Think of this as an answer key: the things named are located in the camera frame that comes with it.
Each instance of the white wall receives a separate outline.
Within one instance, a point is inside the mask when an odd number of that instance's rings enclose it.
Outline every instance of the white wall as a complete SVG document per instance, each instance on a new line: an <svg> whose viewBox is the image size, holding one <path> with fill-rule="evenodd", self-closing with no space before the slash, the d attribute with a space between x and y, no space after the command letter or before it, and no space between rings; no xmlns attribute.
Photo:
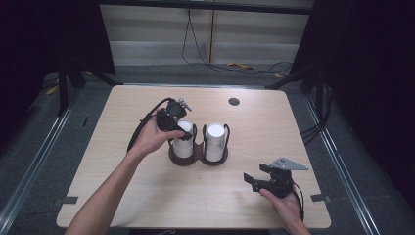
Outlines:
<svg viewBox="0 0 415 235"><path fill-rule="evenodd" d="M313 3L312 0L221 2L291 7L310 7ZM184 64L187 10L102 5L101 11L116 66ZM308 16L191 10L191 19L200 51L207 61L273 64L294 60ZM200 61L190 30L185 58Z"/></svg>

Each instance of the gray floor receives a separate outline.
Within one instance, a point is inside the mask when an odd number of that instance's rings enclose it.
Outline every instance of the gray floor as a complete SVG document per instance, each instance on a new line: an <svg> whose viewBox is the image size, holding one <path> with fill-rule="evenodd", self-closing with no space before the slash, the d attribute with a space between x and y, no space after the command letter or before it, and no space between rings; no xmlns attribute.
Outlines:
<svg viewBox="0 0 415 235"><path fill-rule="evenodd" d="M269 66L258 65L257 68L265 70ZM124 82L152 84L240 85L261 88L279 79L269 73L246 75L229 71L218 72L203 65L116 67L116 72L117 78ZM88 82L80 91L69 118L37 175L9 234L62 234L65 231L56 225L60 206L54 205L54 202L67 194L111 92L111 87L102 81L89 75L86 78ZM288 95L299 130L305 130L314 122L304 95L300 94L299 86L300 82L292 82L282 90ZM1 153L1 208L4 208L21 181L56 119L59 93L46 96L44 92L39 93L28 111L28 119L23 127L16 133L9 147ZM373 216L379 234L415 234L412 209L406 205L388 176L353 135L336 102L332 106L327 126L359 194ZM306 146L306 150L321 191L330 198L327 207L332 218L329 228L312 229L312 234L370 234L365 231L321 138L317 136ZM112 228L108 234L128 234L128 230ZM285 232L275 230L271 234Z"/></svg>

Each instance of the dark brown holder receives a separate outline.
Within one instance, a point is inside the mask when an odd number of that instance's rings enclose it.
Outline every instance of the dark brown holder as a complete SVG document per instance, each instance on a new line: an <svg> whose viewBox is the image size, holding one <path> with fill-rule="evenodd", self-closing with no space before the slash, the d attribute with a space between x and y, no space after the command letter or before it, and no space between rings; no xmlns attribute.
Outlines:
<svg viewBox="0 0 415 235"><path fill-rule="evenodd" d="M198 134L198 128L195 124L193 124L193 155L188 158L179 158L174 154L173 145L171 144L171 140L168 140L168 145L170 146L168 150L168 155L170 156L171 161L180 166L186 166L186 165L192 165L195 161L200 160L202 163L206 165L216 166L221 165L225 163L226 159L228 158L228 141L229 141L229 135L230 135L230 129L227 124L224 124L223 127L225 127L228 130L228 134L226 136L226 142L225 142L225 149L223 150L222 159L217 162L211 162L206 159L206 145L204 143L207 142L207 136L206 136L206 129L207 126L204 125L203 129L203 135L204 135L204 142L202 144L198 145L195 143L196 136Z"/></svg>

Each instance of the wooden table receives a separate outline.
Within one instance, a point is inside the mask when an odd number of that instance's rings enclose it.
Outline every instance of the wooden table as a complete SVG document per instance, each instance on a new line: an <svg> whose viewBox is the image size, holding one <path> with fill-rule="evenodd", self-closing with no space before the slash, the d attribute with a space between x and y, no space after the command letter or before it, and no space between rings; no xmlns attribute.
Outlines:
<svg viewBox="0 0 415 235"><path fill-rule="evenodd" d="M166 97L184 98L193 109L184 117L194 123L202 143L204 124L230 127L227 161L208 166L196 161L178 166L168 157L168 144L149 155L137 168L112 226L126 228L281 228L271 204L243 179L246 172L269 180L259 164L284 157L309 168L293 171L305 200L305 224L326 228L331 219L320 194L287 96L282 91L241 88L167 86L116 86L97 123L68 196L74 205L63 205L59 226L68 227L80 207L101 185L125 155L140 118ZM228 100L237 98L240 105Z"/></svg>

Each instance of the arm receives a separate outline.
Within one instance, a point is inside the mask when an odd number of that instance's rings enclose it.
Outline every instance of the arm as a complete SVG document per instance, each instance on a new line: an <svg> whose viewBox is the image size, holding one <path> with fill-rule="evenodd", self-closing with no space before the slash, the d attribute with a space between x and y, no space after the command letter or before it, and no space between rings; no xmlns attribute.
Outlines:
<svg viewBox="0 0 415 235"><path fill-rule="evenodd" d="M160 131L156 118L152 117L121 163L76 214L65 234L105 234L138 164L167 139L183 135L183 131L178 130Z"/></svg>
<svg viewBox="0 0 415 235"><path fill-rule="evenodd" d="M290 193L287 197L280 199L275 197L266 189L259 190L259 194L272 203L275 211L280 215L284 223L284 228L291 235L309 235L305 224L300 217L300 205L294 194Z"/></svg>

